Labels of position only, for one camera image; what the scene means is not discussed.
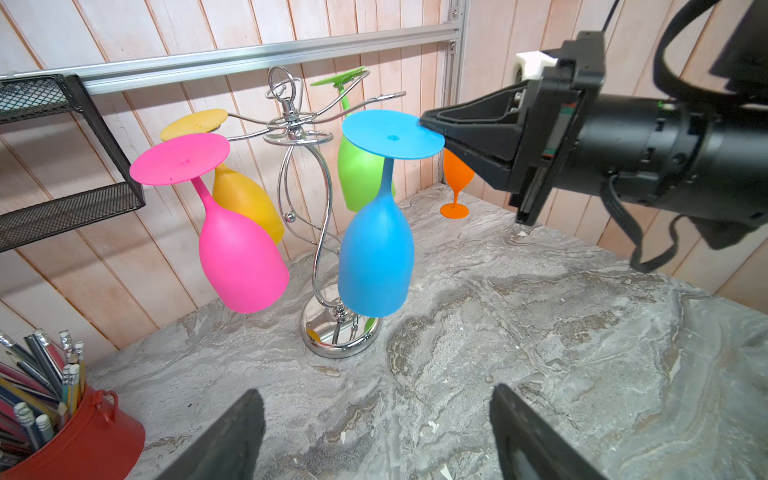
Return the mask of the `blue wine glass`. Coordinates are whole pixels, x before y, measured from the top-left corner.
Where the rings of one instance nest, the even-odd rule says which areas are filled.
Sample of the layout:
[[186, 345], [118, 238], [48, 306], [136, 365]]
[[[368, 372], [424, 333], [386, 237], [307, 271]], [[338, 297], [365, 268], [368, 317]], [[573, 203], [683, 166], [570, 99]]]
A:
[[352, 114], [342, 130], [353, 145], [384, 163], [376, 196], [355, 215], [342, 241], [338, 291], [354, 313], [386, 317], [405, 303], [414, 268], [411, 227], [392, 193], [394, 163], [432, 157], [445, 139], [421, 126], [418, 117], [390, 110]]

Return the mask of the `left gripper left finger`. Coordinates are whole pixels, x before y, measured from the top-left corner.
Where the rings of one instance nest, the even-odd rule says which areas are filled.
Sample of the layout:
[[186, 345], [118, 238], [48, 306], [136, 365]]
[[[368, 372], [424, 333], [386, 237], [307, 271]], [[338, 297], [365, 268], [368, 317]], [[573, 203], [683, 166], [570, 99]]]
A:
[[158, 479], [252, 479], [265, 431], [263, 398], [249, 389]]

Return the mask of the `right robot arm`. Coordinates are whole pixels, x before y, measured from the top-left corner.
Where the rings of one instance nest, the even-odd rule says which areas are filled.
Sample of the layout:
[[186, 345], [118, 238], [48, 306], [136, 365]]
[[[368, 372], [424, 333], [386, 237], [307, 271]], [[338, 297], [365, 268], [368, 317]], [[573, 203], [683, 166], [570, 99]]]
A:
[[724, 92], [685, 82], [665, 59], [709, 8], [686, 3], [661, 36], [653, 81], [663, 99], [603, 94], [604, 36], [582, 31], [549, 50], [532, 78], [420, 122], [509, 194], [521, 224], [536, 222], [553, 189], [598, 196], [633, 243], [636, 271], [660, 268], [677, 247], [644, 260], [631, 203], [688, 218], [712, 249], [736, 245], [767, 221], [767, 5], [750, 5], [711, 67]]

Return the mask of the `orange wine glass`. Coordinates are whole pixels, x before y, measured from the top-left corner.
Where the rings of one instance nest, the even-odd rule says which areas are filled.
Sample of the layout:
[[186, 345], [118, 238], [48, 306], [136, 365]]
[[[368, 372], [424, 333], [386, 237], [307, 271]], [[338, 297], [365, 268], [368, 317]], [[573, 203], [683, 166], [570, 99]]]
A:
[[453, 152], [444, 150], [443, 170], [445, 181], [453, 191], [453, 201], [440, 208], [440, 213], [449, 219], [462, 219], [469, 215], [467, 206], [458, 202], [460, 192], [471, 182], [475, 173]]

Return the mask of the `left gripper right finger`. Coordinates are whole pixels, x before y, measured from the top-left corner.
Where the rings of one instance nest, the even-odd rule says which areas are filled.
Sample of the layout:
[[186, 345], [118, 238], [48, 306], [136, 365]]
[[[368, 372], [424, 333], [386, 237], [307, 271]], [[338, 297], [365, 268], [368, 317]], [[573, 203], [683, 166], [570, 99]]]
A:
[[505, 384], [493, 389], [489, 420], [505, 479], [604, 477]]

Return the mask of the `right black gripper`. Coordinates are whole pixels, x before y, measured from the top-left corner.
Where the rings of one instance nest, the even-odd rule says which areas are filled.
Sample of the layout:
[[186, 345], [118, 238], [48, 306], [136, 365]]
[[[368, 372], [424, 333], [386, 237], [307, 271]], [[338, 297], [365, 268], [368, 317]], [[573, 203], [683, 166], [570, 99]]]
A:
[[559, 48], [539, 80], [527, 80], [461, 104], [423, 113], [419, 124], [494, 189], [512, 192], [516, 221], [541, 213], [568, 150], [606, 75], [601, 31], [581, 31]]

